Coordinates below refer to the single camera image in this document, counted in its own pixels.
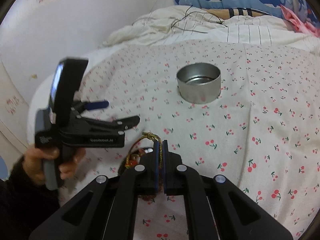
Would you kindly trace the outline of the person's left hand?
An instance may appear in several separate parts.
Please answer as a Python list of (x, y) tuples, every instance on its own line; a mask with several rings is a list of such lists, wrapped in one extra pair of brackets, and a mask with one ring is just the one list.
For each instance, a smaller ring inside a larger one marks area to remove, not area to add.
[[(22, 162), (23, 169), (28, 177), (36, 185), (44, 185), (46, 178), (43, 171), (43, 160), (55, 160), (59, 156), (58, 148), (36, 148), (31, 145), (24, 153), (24, 161)], [(72, 160), (69, 160), (59, 166), (61, 172), (60, 178), (66, 180), (71, 178), (77, 169), (78, 164), (86, 155), (84, 148), (78, 148)]]

